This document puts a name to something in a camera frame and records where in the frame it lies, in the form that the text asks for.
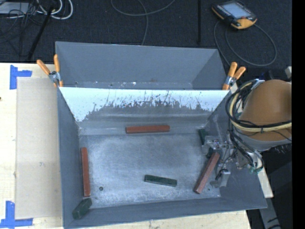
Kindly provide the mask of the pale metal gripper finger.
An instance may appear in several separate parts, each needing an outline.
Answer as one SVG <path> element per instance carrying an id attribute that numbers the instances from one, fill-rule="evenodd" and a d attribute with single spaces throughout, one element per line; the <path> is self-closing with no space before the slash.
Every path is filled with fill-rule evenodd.
<path id="1" fill-rule="evenodd" d="M 211 155 L 212 153 L 219 153 L 224 155 L 229 145 L 226 142 L 222 142 L 217 137 L 207 137 L 202 145 L 202 152 L 204 155 Z"/>
<path id="2" fill-rule="evenodd" d="M 212 187 L 225 187 L 227 185 L 231 172 L 229 170 L 220 170 L 216 178 L 210 182 Z"/>

